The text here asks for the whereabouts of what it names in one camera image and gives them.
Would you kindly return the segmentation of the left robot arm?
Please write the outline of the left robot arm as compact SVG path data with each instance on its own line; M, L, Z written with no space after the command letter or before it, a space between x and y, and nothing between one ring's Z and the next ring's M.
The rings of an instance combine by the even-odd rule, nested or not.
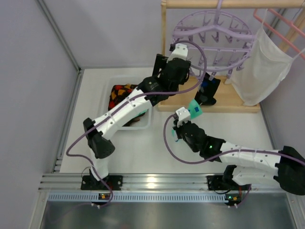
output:
M186 54L171 53L169 58L158 54L153 74L140 82L122 102L104 115L83 122L88 146L91 149L91 176L101 181L109 174L108 157L115 151L111 137L133 118L159 102L167 100L189 78L191 62Z

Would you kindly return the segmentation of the black sport sock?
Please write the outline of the black sport sock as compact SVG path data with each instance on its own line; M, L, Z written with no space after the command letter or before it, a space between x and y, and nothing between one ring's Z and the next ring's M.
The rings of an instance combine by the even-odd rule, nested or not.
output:
M216 94L221 80L217 78L209 80L209 78L210 75L205 73L201 86L195 95L194 99L199 105L212 106L217 102L217 100L214 98L214 95Z

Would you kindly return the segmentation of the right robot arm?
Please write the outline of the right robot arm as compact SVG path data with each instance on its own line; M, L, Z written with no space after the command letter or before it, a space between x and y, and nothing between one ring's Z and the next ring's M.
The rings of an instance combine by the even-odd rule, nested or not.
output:
M174 121L173 129L200 157L227 164L223 173L227 184L278 184L286 192L305 194L305 159L291 146L271 151L250 149L208 136L191 121L180 125Z

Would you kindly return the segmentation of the mint green sock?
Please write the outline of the mint green sock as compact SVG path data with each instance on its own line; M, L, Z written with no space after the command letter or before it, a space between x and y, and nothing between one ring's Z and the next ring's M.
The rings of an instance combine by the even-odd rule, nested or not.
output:
M203 113L203 111L200 108L200 105L197 103L197 101L195 99L190 101L187 109L189 110L189 112L191 114L191 120L200 116ZM172 136L173 136L175 142L178 142L179 141L178 134L177 134L176 130L174 130L174 127L175 127L175 125L173 126L173 129L172 129Z

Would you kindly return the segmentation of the purple round clip hanger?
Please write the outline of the purple round clip hanger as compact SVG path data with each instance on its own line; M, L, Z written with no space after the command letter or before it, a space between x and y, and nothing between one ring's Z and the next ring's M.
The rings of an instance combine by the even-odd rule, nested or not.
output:
M241 70L250 57L256 35L246 22L222 10L223 1L214 10L202 10L182 18L175 26L173 42L186 41L191 73L200 77L203 71L216 75Z

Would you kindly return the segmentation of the red yellow argyle sock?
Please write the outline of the red yellow argyle sock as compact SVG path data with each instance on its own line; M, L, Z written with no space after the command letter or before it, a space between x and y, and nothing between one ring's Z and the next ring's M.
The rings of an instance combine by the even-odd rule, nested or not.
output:
M116 84L112 87L109 103L108 103L108 111L113 109L116 105L118 105L121 101L123 101L127 96L131 94L131 92L137 87L136 84L124 84L119 85Z

